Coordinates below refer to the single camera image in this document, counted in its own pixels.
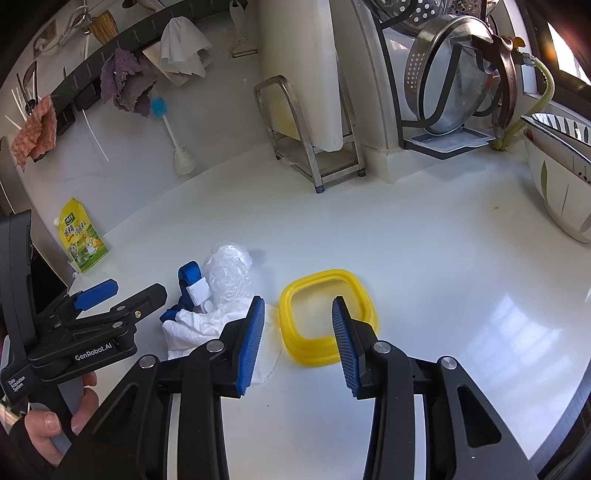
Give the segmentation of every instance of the yellow plastic lid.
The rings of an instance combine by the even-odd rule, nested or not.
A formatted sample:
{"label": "yellow plastic lid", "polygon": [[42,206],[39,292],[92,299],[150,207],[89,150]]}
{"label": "yellow plastic lid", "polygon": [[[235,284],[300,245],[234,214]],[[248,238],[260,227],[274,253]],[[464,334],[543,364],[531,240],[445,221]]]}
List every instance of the yellow plastic lid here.
{"label": "yellow plastic lid", "polygon": [[[303,290],[314,286],[320,286],[326,282],[341,281],[346,285],[341,287],[342,293],[337,288],[331,289],[331,296],[326,296],[322,301],[326,302],[327,322],[330,321],[332,302],[336,296],[345,297],[351,316],[355,320],[369,323],[378,332],[378,316],[374,309],[369,295],[363,288],[361,282],[346,270],[326,270],[315,273],[308,277],[301,278],[290,283],[283,293],[279,304],[279,324],[281,335],[287,351],[291,357],[307,367],[321,367],[340,361],[339,349],[336,345],[334,335],[322,338],[305,338],[298,332],[294,321],[293,299],[296,294],[304,295]],[[357,305],[351,305],[351,298],[356,300]]]}

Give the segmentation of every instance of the white towel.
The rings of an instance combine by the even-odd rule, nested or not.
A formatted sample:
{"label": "white towel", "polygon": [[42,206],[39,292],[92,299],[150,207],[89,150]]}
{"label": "white towel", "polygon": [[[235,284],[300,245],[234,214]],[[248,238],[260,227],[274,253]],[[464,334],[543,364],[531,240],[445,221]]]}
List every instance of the white towel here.
{"label": "white towel", "polygon": [[[167,320],[163,323],[164,336],[168,345],[168,359],[190,354],[196,347],[219,338],[224,325],[233,320],[246,317],[252,297],[242,298],[225,303],[215,312],[200,314],[181,310],[176,321]],[[283,348],[281,331],[279,330],[278,311],[275,307],[265,304],[265,326],[262,330],[261,345],[256,355],[253,384],[265,383],[279,360]]]}
{"label": "white towel", "polygon": [[186,17],[173,18],[160,40],[160,64],[165,72],[205,77],[211,42]]}

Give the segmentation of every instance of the white cutting board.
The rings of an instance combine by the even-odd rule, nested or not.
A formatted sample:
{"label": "white cutting board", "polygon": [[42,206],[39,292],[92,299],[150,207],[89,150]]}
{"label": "white cutting board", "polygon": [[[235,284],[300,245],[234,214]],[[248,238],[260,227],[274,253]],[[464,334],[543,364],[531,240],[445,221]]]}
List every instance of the white cutting board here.
{"label": "white cutting board", "polygon": [[[258,0],[264,79],[283,75],[300,101],[312,143],[327,152],[343,148],[335,38],[329,0]],[[264,92],[273,130],[299,140],[278,86]]]}

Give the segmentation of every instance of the dish rag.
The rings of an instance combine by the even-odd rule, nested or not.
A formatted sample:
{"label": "dish rag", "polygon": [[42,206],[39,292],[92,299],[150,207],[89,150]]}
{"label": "dish rag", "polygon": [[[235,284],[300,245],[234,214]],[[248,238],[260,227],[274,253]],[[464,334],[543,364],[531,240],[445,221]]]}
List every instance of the dish rag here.
{"label": "dish rag", "polygon": [[[246,317],[251,303],[252,297],[245,297],[226,303],[213,313],[201,314],[181,310],[177,313],[176,321],[166,320],[162,328],[168,345],[168,359],[186,356],[198,346],[219,338],[225,324]],[[253,384],[260,385],[269,380],[282,349],[278,311],[275,307],[265,304],[265,326],[256,355]]]}
{"label": "dish rag", "polygon": [[37,104],[27,119],[10,149],[23,171],[27,158],[38,159],[56,147],[57,117],[51,96],[47,95]]}
{"label": "dish rag", "polygon": [[113,97],[113,103],[120,110],[148,117],[148,94],[156,80],[157,76],[142,67],[134,54],[117,48],[100,73],[100,97],[103,103]]}
{"label": "dish rag", "polygon": [[160,66],[165,72],[194,73],[205,77],[205,67],[210,63],[206,50],[212,47],[188,18],[173,18],[166,25],[160,40]]}

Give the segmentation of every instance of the ceramic bowl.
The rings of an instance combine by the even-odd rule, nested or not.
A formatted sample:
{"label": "ceramic bowl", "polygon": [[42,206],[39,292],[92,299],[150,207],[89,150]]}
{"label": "ceramic bowl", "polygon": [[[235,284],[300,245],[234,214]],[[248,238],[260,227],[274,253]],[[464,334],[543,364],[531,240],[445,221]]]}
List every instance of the ceramic bowl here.
{"label": "ceramic bowl", "polygon": [[532,117],[522,116],[521,119],[531,127],[533,142],[542,152],[591,185],[589,156],[560,138],[557,132],[540,125]]}
{"label": "ceramic bowl", "polygon": [[537,124],[549,128],[559,139],[591,158],[591,127],[551,113],[534,113],[531,117]]}
{"label": "ceramic bowl", "polygon": [[538,148],[533,138],[532,131],[526,129],[527,160],[546,211],[565,233],[581,243],[590,243],[591,186]]}

